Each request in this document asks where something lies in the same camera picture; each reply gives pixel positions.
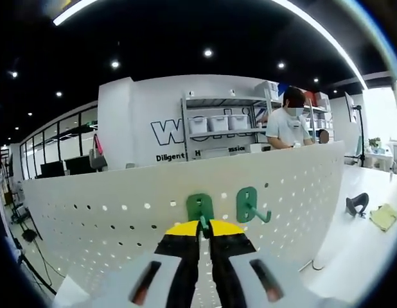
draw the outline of yellow cloth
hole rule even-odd
[[[382,231],[386,232],[396,222],[397,211],[385,203],[378,210],[370,211],[370,219]]]

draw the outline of black ceiling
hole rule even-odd
[[[332,1],[292,2],[335,36],[362,74],[386,70],[364,33]],[[99,85],[127,76],[230,74],[312,90],[354,77],[320,34],[268,0],[99,0],[59,27],[43,15],[45,7],[20,0],[1,15],[1,144],[96,100]],[[202,56],[206,47],[214,57]],[[113,59],[121,63],[115,71]],[[278,70],[279,61],[285,70]]]

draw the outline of window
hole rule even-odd
[[[30,178],[35,178],[36,177],[36,171],[35,171],[35,164],[34,164],[34,156],[33,156],[33,138],[29,139],[26,142],[26,156],[27,156],[27,168],[29,171],[29,176]]]
[[[392,88],[375,88],[363,91],[366,105],[368,136],[379,137],[382,143],[397,142],[397,103]]]
[[[20,146],[20,153],[21,153],[21,167],[23,171],[23,180],[29,179],[29,172],[27,171],[27,161],[26,161],[26,144],[23,143]]]
[[[97,108],[82,113],[82,148],[83,155],[88,155],[93,148],[93,135],[97,132]]]
[[[42,174],[41,165],[44,164],[44,152],[43,152],[43,134],[38,133],[33,138],[34,141],[34,157],[36,163],[36,172],[37,175]]]
[[[60,156],[66,170],[66,159],[80,156],[78,141],[78,114],[60,122]]]
[[[46,163],[58,162],[57,124],[51,125],[44,131],[44,153]]]

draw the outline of white t-shirt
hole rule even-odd
[[[269,115],[265,135],[278,138],[288,146],[293,146],[295,142],[304,146],[304,140],[311,139],[305,118],[302,115],[291,116],[284,108]]]

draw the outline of pegboard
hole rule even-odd
[[[187,221],[185,202],[206,193],[215,219],[240,225],[258,250],[302,268],[317,254],[331,223],[344,162],[344,144],[243,154],[23,182],[26,204],[49,250],[92,296],[110,270],[153,251],[167,229]],[[258,209],[236,221],[236,194],[253,186]],[[211,278],[207,240],[201,241],[199,280],[192,307],[220,305]]]

